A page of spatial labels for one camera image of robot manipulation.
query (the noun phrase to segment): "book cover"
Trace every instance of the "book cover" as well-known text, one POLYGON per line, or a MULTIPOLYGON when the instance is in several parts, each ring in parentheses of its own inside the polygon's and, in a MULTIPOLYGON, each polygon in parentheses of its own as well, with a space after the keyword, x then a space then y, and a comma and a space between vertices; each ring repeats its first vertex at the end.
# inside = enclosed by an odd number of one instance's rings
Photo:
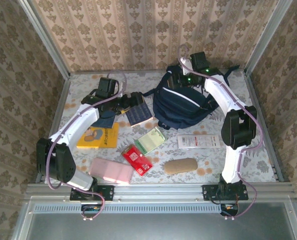
POLYGON ((125 114, 132 127, 153 118, 145 101, 138 106, 131 107, 125 114))
POLYGON ((78 148, 116 148, 119 136, 119 123, 113 128, 100 128, 90 126, 78 140, 78 148))

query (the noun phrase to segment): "white tabletop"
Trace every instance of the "white tabletop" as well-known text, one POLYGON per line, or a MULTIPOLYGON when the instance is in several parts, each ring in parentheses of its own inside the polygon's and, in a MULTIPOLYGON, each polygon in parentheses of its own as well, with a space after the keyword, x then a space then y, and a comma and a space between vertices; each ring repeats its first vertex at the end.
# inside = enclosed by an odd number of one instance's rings
MULTIPOLYGON (((146 92, 155 88, 161 80, 164 73, 127 73, 127 92, 146 92)), ((65 109, 62 115, 60 127, 62 127, 78 109, 81 100, 95 89, 99 83, 101 74, 81 74, 72 75, 69 94, 66 99, 65 109)), ((112 74, 110 78, 122 80, 121 75, 112 74)), ((228 77, 232 91, 247 105, 251 105, 251 99, 245 83, 242 71, 235 71, 228 77)), ((153 97, 145 98, 145 101, 154 114, 153 97)), ((133 144, 135 139, 146 134, 153 127, 157 126, 157 119, 144 122, 140 125, 130 127, 126 115, 115 117, 115 121, 119 122, 119 135, 117 148, 90 148, 90 149, 75 149, 73 157, 77 168, 88 172, 89 166, 95 157, 108 159, 120 163, 128 164, 121 156, 121 151, 133 144)), ((226 148, 221 140, 221 148, 215 149, 192 149, 185 150, 178 148, 177 135, 179 134, 207 134, 219 135, 221 139, 221 128, 223 126, 224 114, 220 108, 217 108, 212 115, 209 115, 199 124, 186 129, 161 129, 162 133, 167 137, 167 141, 160 147, 156 148, 147 155, 153 163, 153 168, 144 176, 139 176, 134 172, 131 179, 132 184, 143 183, 159 183, 159 184, 174 184, 174 183, 216 183, 219 181, 220 173, 223 170, 226 156, 226 148), (187 172, 168 175, 164 172, 164 164, 167 161, 184 158, 195 158, 198 163, 198 169, 187 172)), ((253 144, 259 142, 259 136, 253 140, 253 144)), ((271 163, 265 147, 261 147, 254 152, 247 152, 244 158, 241 174, 245 180, 249 182, 275 182, 275 177, 271 163)))

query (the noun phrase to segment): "light green package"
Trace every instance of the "light green package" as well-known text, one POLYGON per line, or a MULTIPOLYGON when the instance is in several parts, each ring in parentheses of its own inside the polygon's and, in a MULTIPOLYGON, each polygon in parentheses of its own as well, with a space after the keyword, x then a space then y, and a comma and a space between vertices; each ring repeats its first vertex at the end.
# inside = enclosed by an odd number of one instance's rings
POLYGON ((166 138, 161 131, 157 127, 154 127, 147 134, 135 140, 135 145, 144 155, 146 155, 165 141, 166 138))

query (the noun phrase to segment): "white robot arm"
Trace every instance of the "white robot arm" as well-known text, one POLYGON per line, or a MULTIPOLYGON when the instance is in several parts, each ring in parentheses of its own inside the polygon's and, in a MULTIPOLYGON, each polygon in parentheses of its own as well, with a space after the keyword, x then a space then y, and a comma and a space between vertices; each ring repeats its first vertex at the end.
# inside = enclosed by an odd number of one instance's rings
POLYGON ((82 100, 74 116, 49 139, 41 138, 37 142, 36 158, 39 173, 47 176, 48 172, 49 177, 84 191, 88 191, 97 182, 95 178, 76 168, 72 152, 83 133, 100 118, 102 113, 111 112, 118 115, 143 102, 140 92, 132 92, 130 97, 126 94, 114 95, 117 83, 116 80, 102 77, 98 89, 93 90, 82 100), (52 154, 48 158, 52 147, 54 147, 52 154))
MULTIPOLYGON (((221 84, 227 86, 222 75, 213 75, 213 77, 220 80, 222 82, 221 84)), ((233 102, 229 94, 223 89, 223 87, 220 86, 218 82, 215 82, 212 79, 207 78, 205 80, 204 88, 214 97, 225 116, 231 110, 241 110, 241 108, 233 102)), ((236 97, 236 95, 232 92, 229 86, 227 86, 227 88, 240 104, 245 105, 245 103, 243 103, 236 97)), ((238 176, 238 162, 242 149, 245 149, 246 147, 246 145, 243 145, 237 147, 236 149, 233 149, 229 145, 226 146, 225 165, 222 172, 222 177, 227 183, 236 183, 240 181, 240 178, 238 176)), ((242 154, 243 155, 241 164, 243 163, 245 153, 242 154)))

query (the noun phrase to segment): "yellow book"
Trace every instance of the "yellow book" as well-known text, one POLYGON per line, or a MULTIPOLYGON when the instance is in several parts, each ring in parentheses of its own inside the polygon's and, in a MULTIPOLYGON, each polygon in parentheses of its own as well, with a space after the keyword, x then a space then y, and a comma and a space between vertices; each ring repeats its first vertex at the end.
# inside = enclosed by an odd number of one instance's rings
POLYGON ((118 145, 119 123, 113 128, 90 126, 78 140, 78 148, 116 148, 118 145))

